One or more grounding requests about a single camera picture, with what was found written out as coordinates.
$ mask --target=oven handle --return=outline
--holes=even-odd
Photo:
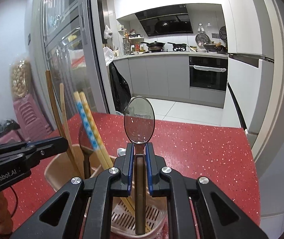
[[[226,72],[226,68],[214,68],[214,67],[202,67],[202,66],[190,66],[194,67],[196,70],[203,70],[203,71],[214,71],[214,72]]]

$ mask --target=black range hood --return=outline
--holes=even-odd
[[[153,8],[135,15],[147,36],[193,33],[185,4]]]

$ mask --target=black trash bag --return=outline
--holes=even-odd
[[[8,119],[0,121],[0,138],[8,134],[11,130],[20,129],[20,125],[14,120]]]
[[[130,87],[113,62],[109,64],[109,68],[114,107],[116,111],[124,114],[125,108],[131,99]]]

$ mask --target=countertop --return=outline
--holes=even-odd
[[[125,58],[156,56],[156,55],[188,55],[188,56],[194,56],[194,57],[201,56],[201,57],[215,57],[215,58],[222,58],[222,59],[229,58],[229,55],[209,53],[209,52],[206,53],[206,52],[189,52],[189,51],[170,51],[170,52],[144,53],[144,54],[137,54],[137,55],[127,55],[127,56],[115,57],[114,61],[125,59]]]
[[[123,127],[123,117],[93,113],[96,125],[109,154],[116,156],[117,148],[129,142]],[[72,143],[78,143],[81,125],[79,115],[68,121]],[[54,131],[50,137],[58,136]],[[156,120],[153,142],[155,154],[165,158],[167,166],[184,176],[209,177],[256,224],[260,223],[259,185],[253,156],[243,129],[204,126]],[[44,178],[44,171],[53,157],[44,159],[32,169],[30,177],[13,187],[19,204],[13,217],[14,229],[29,218],[54,191]],[[15,197],[5,190],[12,211]],[[121,238],[111,233],[111,238]],[[157,238],[168,238],[167,222]]]

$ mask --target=human hand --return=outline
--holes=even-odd
[[[8,201],[3,192],[0,192],[0,235],[8,235],[12,232],[13,221],[8,210]]]

